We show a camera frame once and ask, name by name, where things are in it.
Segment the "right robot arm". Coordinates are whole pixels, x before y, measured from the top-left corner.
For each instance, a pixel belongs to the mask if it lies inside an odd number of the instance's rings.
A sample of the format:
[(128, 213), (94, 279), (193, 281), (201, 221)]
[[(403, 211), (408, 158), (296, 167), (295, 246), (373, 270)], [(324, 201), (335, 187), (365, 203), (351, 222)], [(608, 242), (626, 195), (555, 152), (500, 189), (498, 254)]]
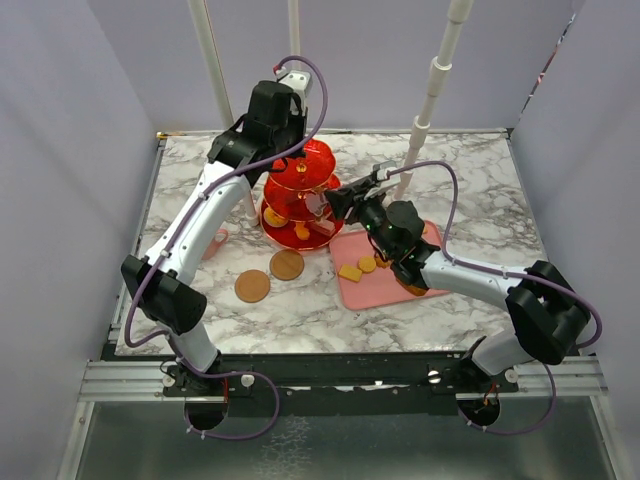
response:
[(514, 365), (560, 364), (576, 347), (590, 313), (557, 268), (546, 261), (515, 271), (493, 264), (472, 268), (467, 260), (448, 258), (443, 246), (424, 239), (425, 223), (412, 202), (383, 202), (393, 185), (370, 174), (323, 197), (336, 219), (364, 228), (402, 285), (448, 290), (509, 314), (511, 328), (476, 341), (468, 351), (459, 367), (461, 383), (481, 391)]

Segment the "metal tongs pink tips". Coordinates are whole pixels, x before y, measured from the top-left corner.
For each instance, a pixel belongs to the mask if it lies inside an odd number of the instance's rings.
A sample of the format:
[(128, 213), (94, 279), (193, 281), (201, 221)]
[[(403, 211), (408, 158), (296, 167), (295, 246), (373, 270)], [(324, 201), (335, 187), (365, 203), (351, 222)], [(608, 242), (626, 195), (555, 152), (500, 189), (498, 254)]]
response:
[(326, 196), (323, 192), (307, 194), (304, 198), (304, 203), (307, 210), (315, 217), (321, 217), (324, 215), (324, 211), (329, 205)]

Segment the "orange fish cookie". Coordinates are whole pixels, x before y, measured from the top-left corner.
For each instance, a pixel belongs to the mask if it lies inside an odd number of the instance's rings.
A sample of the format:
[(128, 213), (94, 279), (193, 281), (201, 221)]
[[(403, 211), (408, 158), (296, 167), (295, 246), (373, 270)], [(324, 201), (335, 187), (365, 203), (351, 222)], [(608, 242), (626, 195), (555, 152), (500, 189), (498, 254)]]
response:
[(303, 222), (297, 222), (294, 226), (294, 233), (301, 241), (307, 241), (310, 237), (310, 230)]

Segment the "red three-tier stand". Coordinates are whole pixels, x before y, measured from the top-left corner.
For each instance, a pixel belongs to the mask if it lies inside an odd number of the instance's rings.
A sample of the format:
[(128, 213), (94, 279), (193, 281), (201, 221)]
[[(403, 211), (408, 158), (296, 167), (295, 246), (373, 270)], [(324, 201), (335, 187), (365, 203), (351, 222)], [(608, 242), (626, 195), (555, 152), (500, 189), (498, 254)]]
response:
[[(324, 142), (309, 141), (303, 154), (296, 158), (285, 157), (277, 160), (268, 174), (260, 204), (261, 226), (265, 235), (282, 247), (297, 251), (310, 251), (324, 247), (340, 232), (344, 223), (336, 220), (329, 205), (321, 217), (311, 214), (304, 203), (307, 194), (320, 193), (341, 185), (336, 173), (336, 159), (331, 148)], [(282, 228), (272, 228), (263, 220), (263, 212), (271, 207), (289, 222)], [(327, 237), (313, 230), (311, 224), (328, 219), (335, 224), (333, 236)], [(303, 222), (310, 230), (307, 241), (299, 240), (294, 233), (297, 222)]]

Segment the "pink mug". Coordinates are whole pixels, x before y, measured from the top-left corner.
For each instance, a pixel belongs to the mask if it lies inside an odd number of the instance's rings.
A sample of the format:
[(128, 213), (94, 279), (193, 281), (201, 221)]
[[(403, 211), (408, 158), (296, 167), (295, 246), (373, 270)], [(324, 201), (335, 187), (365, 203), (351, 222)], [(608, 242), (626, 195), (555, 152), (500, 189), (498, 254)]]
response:
[(208, 261), (215, 256), (218, 250), (227, 242), (229, 232), (226, 229), (219, 229), (203, 253), (201, 260)]

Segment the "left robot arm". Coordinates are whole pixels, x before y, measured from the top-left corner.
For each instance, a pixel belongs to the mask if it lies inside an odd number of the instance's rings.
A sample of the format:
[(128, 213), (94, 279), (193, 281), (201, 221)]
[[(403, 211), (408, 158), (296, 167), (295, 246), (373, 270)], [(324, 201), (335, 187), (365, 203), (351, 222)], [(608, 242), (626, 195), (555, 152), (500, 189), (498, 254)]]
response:
[(187, 370), (186, 382), (199, 394), (214, 392), (227, 376), (202, 321), (207, 299), (191, 283), (222, 223), (250, 196), (259, 177), (276, 160), (302, 154), (310, 89), (310, 77), (303, 72), (260, 81), (247, 112), (214, 138), (178, 216), (142, 257), (128, 255), (121, 265), (131, 295), (126, 345), (137, 348), (166, 337)]

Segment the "pink cake slice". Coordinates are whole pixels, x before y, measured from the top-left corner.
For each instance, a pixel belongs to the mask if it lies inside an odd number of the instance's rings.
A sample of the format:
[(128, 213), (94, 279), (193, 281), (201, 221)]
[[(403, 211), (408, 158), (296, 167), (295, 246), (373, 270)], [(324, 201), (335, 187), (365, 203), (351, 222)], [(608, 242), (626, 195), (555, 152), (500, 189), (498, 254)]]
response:
[(319, 221), (315, 221), (311, 224), (311, 227), (313, 228), (314, 231), (327, 237), (333, 236), (336, 231), (335, 224), (328, 219), (321, 219)]

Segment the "yellow donut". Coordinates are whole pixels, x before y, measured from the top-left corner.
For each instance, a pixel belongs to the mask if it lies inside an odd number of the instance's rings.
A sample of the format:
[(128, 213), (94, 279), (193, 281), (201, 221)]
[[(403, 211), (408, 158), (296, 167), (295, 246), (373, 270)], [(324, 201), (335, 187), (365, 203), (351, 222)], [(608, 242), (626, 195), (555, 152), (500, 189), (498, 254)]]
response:
[(277, 214), (271, 207), (267, 207), (263, 212), (263, 220), (272, 228), (282, 228), (289, 220)]

